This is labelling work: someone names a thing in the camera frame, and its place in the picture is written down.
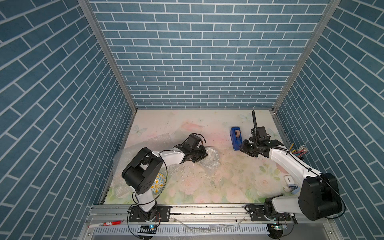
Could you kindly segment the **red white marker pen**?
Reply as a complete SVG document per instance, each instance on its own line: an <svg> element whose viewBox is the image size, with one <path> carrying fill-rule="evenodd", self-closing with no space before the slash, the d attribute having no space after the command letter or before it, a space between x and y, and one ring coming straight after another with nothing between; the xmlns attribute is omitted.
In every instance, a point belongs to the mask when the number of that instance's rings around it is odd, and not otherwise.
<svg viewBox="0 0 384 240"><path fill-rule="evenodd" d="M113 221L113 222L105 222L105 223L98 223L98 224L90 224L88 225L89 229L92 228L98 228L98 227L108 227L108 226L115 226L115 225L120 225L124 223L124 220L119 220L119 221Z"/></svg>

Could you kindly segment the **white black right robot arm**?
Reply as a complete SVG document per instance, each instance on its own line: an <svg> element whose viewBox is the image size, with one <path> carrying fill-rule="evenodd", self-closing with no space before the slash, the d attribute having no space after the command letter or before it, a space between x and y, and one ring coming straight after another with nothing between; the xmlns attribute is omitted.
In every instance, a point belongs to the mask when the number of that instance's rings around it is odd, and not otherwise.
<svg viewBox="0 0 384 240"><path fill-rule="evenodd" d="M338 180L330 173L321 173L293 155L278 140L271 140L265 127L253 127L252 135L243 140L241 152L251 157L262 155L280 165L300 191L297 197L275 196L264 202L267 218L277 214L302 214L308 220L336 219L346 211L340 196Z"/></svg>

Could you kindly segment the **aluminium corner frame post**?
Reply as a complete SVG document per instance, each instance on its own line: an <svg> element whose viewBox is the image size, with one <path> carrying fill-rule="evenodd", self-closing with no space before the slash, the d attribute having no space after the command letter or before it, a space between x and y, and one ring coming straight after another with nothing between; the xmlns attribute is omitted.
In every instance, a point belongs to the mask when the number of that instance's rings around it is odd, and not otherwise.
<svg viewBox="0 0 384 240"><path fill-rule="evenodd" d="M309 55L313 51L316 43L320 39L323 31L325 30L328 22L330 21L331 17L333 16L334 12L336 11L337 7L340 4L340 0L330 0L327 4L319 22L317 23L316 27L314 28L314 31L309 38L307 44L305 45L303 53L298 58L298 61L296 65L293 67L292 72L290 76L288 77L284 87L282 88L281 93L279 94L276 102L274 103L271 113L276 114L278 112L278 109L282 105L285 97L287 96L289 90L293 86L296 78L298 77L300 71L302 70L305 62L307 61Z"/></svg>
<svg viewBox="0 0 384 240"><path fill-rule="evenodd" d="M102 32L102 29L97 21L97 18L96 18L96 15L95 13L93 12L93 9L91 7L91 4L89 1L86 1L86 0L78 0L79 2L79 5L107 59L107 62L108 64L110 65L110 68L111 70L113 71L115 77L116 77L116 80L119 84L119 86L121 87L124 95L125 95L125 98L129 104L129 106L131 107L132 111L134 114L136 114L137 112L137 107L133 101L133 98L131 96L131 94L129 93L129 90L127 88L127 85L125 83L125 80L121 74L121 71L116 63L116 60L111 52L111 49L108 45L108 42Z"/></svg>

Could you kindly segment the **bundle of coloured pencils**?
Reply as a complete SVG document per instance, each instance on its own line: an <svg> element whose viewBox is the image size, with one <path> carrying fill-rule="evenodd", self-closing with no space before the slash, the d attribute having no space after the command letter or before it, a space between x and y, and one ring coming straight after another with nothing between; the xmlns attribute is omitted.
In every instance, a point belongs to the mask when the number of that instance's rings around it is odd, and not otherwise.
<svg viewBox="0 0 384 240"><path fill-rule="evenodd" d="M309 152L308 148L305 145L301 145L296 149L293 149L293 146L294 144L291 145L291 147L289 148L289 151L291 152L291 154L293 154L298 158Z"/></svg>

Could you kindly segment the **blue tape dispenser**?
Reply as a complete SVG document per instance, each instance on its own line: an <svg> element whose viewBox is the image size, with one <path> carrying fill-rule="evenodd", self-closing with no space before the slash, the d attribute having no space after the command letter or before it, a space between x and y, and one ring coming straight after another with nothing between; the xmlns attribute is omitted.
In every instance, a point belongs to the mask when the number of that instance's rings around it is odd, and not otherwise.
<svg viewBox="0 0 384 240"><path fill-rule="evenodd" d="M239 151L243 143L241 130L239 127L232 127L230 130L230 137L234 151Z"/></svg>

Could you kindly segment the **aluminium corner frame post left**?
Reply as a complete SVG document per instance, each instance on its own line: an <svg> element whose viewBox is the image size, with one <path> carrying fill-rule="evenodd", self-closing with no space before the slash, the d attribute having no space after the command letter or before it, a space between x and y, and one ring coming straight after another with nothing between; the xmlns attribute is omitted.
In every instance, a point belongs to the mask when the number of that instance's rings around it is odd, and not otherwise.
<svg viewBox="0 0 384 240"><path fill-rule="evenodd" d="M116 63L116 60L111 52L111 49L108 45L108 42L102 32L102 29L97 21L97 18L96 18L96 15L95 13L93 12L93 9L91 7L91 4L89 1L86 1L86 0L78 0L79 2L79 5L107 59L107 62L108 64L110 65L110 68L111 70L113 71L115 77L116 77L116 80L119 84L119 86L121 87L124 95L125 95L125 98L129 104L129 106L131 107L132 111L134 114L136 114L137 112L137 107L133 101L133 98L131 96L131 94L129 93L129 90L127 88L127 85L125 83L125 80L121 74L121 71Z"/></svg>

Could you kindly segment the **white small box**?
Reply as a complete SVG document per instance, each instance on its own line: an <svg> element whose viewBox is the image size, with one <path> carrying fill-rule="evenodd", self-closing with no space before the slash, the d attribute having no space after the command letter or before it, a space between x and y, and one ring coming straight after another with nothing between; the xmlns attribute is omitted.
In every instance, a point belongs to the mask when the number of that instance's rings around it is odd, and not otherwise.
<svg viewBox="0 0 384 240"><path fill-rule="evenodd" d="M284 180L285 180L287 185L295 185L296 184L294 178L291 175L284 176Z"/></svg>

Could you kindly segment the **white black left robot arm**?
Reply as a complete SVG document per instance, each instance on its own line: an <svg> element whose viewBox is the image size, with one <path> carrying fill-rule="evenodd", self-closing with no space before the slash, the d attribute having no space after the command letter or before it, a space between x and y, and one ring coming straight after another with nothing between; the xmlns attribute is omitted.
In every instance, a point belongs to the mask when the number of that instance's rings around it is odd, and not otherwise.
<svg viewBox="0 0 384 240"><path fill-rule="evenodd" d="M139 221L149 222L158 218L157 198L151 187L154 185L161 168L179 165L191 161L199 162L208 156L203 135L192 133L182 143L170 150L151 151L142 148L122 171L122 178L133 189L133 216Z"/></svg>

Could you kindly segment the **aluminium corner frame post right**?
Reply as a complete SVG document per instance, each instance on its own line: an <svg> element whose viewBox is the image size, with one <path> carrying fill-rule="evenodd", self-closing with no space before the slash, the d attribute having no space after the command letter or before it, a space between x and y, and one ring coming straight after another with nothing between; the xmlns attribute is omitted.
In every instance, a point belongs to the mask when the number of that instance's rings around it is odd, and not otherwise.
<svg viewBox="0 0 384 240"><path fill-rule="evenodd" d="M319 22L317 23L316 27L314 28L314 31L309 38L307 44L305 45L303 53L298 58L298 61L296 65L293 67L292 72L290 76L288 77L284 87L282 88L281 93L279 94L276 102L274 103L271 113L276 114L278 112L278 109L282 105L285 97L287 96L289 90L293 86L296 78L298 77L300 71L302 70L305 62L307 61L309 55L313 51L316 43L320 39L323 31L325 30L328 22L330 21L331 17L333 16L334 12L336 11L337 7L340 4L340 0L330 0L327 4Z"/></svg>

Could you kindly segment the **blue white stapler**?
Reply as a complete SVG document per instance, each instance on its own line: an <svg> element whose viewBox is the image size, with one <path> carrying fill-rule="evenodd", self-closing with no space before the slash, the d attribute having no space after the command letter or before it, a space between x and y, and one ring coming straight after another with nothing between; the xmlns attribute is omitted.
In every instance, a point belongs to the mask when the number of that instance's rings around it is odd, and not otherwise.
<svg viewBox="0 0 384 240"><path fill-rule="evenodd" d="M301 188L298 185L288 185L289 193L296 195L300 192Z"/></svg>

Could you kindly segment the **clear bubble wrap sheet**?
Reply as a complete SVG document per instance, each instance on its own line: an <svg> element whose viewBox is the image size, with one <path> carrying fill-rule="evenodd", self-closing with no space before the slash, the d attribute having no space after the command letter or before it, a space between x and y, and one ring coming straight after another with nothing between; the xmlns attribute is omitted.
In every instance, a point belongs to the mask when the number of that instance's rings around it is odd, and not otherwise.
<svg viewBox="0 0 384 240"><path fill-rule="evenodd" d="M114 157L114 175L109 187L106 204L132 204L133 189L122 178L122 171L142 149L151 151L170 150L175 142L169 134L159 135L140 144L119 151ZM206 147L208 156L193 163L163 167L160 173L166 176L163 191L154 195L159 204L202 204L214 202L211 194L216 193L216 174L222 166L222 156L214 147Z"/></svg>

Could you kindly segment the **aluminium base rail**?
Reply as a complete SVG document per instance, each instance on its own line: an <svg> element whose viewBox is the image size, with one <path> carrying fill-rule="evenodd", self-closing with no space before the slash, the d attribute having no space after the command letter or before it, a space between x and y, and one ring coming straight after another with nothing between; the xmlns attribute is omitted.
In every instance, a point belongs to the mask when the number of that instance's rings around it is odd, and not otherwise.
<svg viewBox="0 0 384 240"><path fill-rule="evenodd" d="M93 205L85 225L116 221L134 224L269 224L276 221L290 223L293 217L290 213L266 213L263 204L157 204L148 213L136 205Z"/></svg>

